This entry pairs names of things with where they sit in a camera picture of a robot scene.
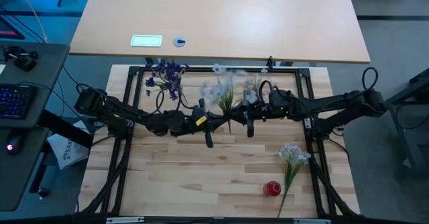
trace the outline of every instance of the keyboard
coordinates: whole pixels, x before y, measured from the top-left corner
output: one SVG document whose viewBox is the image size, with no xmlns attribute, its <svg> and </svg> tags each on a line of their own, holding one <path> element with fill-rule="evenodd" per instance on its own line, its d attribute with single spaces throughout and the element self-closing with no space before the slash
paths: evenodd
<svg viewBox="0 0 429 224">
<path fill-rule="evenodd" d="M 0 119 L 25 119 L 37 87 L 0 84 Z"/>
</svg>

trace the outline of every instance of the black desk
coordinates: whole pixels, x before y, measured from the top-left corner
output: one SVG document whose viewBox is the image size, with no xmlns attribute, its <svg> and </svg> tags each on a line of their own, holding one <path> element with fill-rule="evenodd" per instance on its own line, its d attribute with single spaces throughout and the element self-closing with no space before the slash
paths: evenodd
<svg viewBox="0 0 429 224">
<path fill-rule="evenodd" d="M 54 88 L 70 49 L 69 46 L 60 44 L 23 42 L 0 42 L 0 46 L 20 46 L 27 52 L 35 50 L 39 54 L 38 64 L 30 72 L 16 68 L 13 60 L 2 62 L 6 67 L 0 74 L 0 83 L 17 84 L 28 81 L 51 89 Z M 18 207 L 49 129 L 72 140 L 70 133 L 84 133 L 86 137 L 91 137 L 92 143 L 92 136 L 44 109 L 50 93 L 49 89 L 38 87 L 26 119 L 0 119 L 0 211 L 14 211 Z M 23 150 L 16 156 L 6 154 L 4 149 L 5 139 L 11 128 L 29 129 Z"/>
</svg>

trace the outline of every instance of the yellow tag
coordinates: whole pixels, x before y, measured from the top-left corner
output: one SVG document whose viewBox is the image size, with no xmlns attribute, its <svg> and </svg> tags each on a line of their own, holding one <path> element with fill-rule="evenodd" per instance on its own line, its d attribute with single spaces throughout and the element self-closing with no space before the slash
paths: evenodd
<svg viewBox="0 0 429 224">
<path fill-rule="evenodd" d="M 201 123 L 204 123 L 207 120 L 206 116 L 200 117 L 195 123 L 197 126 L 201 125 Z"/>
</svg>

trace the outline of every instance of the light wood desk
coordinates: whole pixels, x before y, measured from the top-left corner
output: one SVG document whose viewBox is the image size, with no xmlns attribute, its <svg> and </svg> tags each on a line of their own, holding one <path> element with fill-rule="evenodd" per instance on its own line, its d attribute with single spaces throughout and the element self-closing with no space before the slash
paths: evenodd
<svg viewBox="0 0 429 224">
<path fill-rule="evenodd" d="M 70 54 L 369 63 L 351 0 L 88 0 Z"/>
<path fill-rule="evenodd" d="M 109 95 L 123 98 L 128 69 L 128 65 L 112 66 L 107 85 Z M 311 68 L 310 73 L 315 97 L 331 96 L 327 69 Z M 296 81 L 292 74 L 262 75 L 279 88 L 290 89 L 296 94 Z M 182 84 L 189 105 L 197 103 L 200 98 L 199 87 L 203 80 L 215 82 L 216 77 L 209 72 L 187 72 L 184 75 Z M 243 82 L 239 82 L 239 89 L 242 89 L 241 84 Z M 150 112 L 155 109 L 156 96 L 147 97 L 145 88 L 143 85 L 139 108 Z M 176 101 L 167 98 L 162 109 L 175 109 L 176 104 Z M 217 107 L 209 109 L 221 113 Z M 284 144 L 306 149 L 302 123 L 287 119 L 270 119 L 265 123 L 255 121 L 255 137 L 252 138 L 247 137 L 247 128 L 238 123 L 232 122 L 231 129 L 231 135 L 227 124 L 217 129 L 212 134 L 214 148 L 208 149 L 203 133 L 178 138 L 169 135 L 157 137 L 144 126 L 136 124 L 121 215 L 276 217 L 282 197 L 265 197 L 262 187 L 270 180 L 284 183 L 278 156 L 274 154 L 276 150 Z M 98 130 L 95 141 L 106 134 L 106 128 Z M 335 135 L 331 138 L 343 144 L 342 138 Z M 106 181 L 113 141 L 105 140 L 90 152 L 79 196 L 81 208 L 90 203 Z M 359 212 L 346 154 L 328 142 L 325 143 L 325 150 L 332 185 L 350 208 Z M 282 217 L 316 217 L 308 166 L 301 168 L 292 184 Z M 324 208 L 328 210 L 324 188 L 320 189 Z M 116 186 L 113 190 L 111 207 Z"/>
</svg>

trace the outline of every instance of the red object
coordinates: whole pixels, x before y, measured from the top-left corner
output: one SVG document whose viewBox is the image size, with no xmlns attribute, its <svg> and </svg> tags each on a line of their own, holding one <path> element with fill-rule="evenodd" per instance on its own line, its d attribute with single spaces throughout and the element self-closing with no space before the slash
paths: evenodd
<svg viewBox="0 0 429 224">
<path fill-rule="evenodd" d="M 275 197 L 282 191 L 282 186 L 277 181 L 270 181 L 263 186 L 263 193 L 268 197 Z"/>
</svg>

